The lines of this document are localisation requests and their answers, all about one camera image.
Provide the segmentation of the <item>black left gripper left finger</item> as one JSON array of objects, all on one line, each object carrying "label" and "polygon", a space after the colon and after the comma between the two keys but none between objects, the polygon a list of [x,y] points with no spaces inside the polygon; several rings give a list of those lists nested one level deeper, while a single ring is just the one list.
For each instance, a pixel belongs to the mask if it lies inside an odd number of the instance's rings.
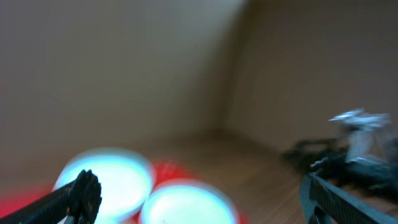
[{"label": "black left gripper left finger", "polygon": [[1,224],[94,224],[102,203],[101,184],[91,170],[59,189],[1,218]]}]

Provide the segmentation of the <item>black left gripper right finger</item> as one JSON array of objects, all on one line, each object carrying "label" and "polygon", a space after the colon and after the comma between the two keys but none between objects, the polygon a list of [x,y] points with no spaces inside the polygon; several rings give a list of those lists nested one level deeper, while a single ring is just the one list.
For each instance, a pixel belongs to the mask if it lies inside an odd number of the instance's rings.
[{"label": "black left gripper right finger", "polygon": [[315,174],[303,176],[299,199],[307,224],[397,224],[396,218]]}]

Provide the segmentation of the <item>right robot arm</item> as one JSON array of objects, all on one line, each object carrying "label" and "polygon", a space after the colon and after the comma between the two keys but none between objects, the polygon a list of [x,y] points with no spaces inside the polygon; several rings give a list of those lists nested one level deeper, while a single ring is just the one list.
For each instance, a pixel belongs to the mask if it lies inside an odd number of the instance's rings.
[{"label": "right robot arm", "polygon": [[316,173],[339,186],[352,184],[397,201],[397,130],[387,113],[364,109],[340,113],[335,138],[301,139],[279,158],[301,173]]}]

